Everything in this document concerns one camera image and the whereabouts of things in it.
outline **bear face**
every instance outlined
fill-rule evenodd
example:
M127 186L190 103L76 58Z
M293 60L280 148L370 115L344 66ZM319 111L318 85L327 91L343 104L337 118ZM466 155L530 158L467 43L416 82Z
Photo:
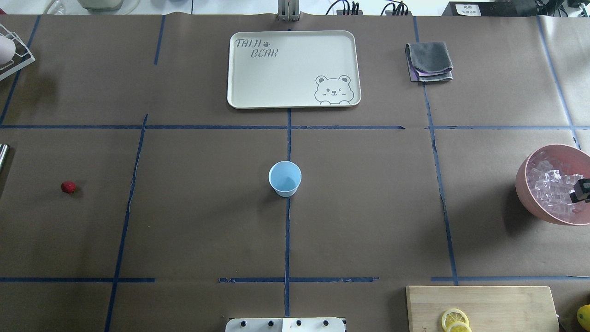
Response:
M350 88L350 77L342 75L337 79L328 79L326 76L316 78L316 99L320 105L349 105L355 94Z

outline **folded cloth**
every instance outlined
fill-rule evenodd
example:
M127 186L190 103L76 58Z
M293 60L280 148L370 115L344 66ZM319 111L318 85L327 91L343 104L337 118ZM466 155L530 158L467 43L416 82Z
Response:
M406 44L405 52L412 82L453 79L453 64L444 42Z

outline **blue cup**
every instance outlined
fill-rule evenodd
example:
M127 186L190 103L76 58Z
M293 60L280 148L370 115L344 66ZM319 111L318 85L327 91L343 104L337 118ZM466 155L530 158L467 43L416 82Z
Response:
M301 170L290 161L279 161L270 168L268 182L281 197L292 196L301 183Z

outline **yellow lemon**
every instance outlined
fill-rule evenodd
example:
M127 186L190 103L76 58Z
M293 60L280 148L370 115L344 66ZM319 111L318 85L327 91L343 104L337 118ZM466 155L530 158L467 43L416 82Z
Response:
M465 315L464 312L462 312L461 310L459 310L457 308L449 309L442 314L441 325L442 325L443 331L447 331L447 328L450 325L452 325L452 323L454 323L454 322L465 323L465 325L467 325L467 327L469 327L469 318L467 318L467 315Z
M471 327L465 324L462 321L456 321L452 323L447 329L446 332L472 332Z
M586 331L590 331L590 304L578 309L578 322Z

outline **brown table surface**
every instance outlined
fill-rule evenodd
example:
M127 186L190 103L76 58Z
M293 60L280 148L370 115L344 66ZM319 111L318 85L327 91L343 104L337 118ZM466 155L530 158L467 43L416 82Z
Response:
M0 330L209 332L288 315L407 331L407 285L543 285L581 331L590 278L572 276L590 275L590 228L533 217L514 178L544 145L590 152L589 20L0 23L37 58L0 82L0 143L12 148ZM287 29L355 36L360 104L228 105L230 36ZM447 43L452 81L409 81L404 47L417 39ZM303 172L291 199L267 183L280 160ZM62 193L65 180L78 192Z

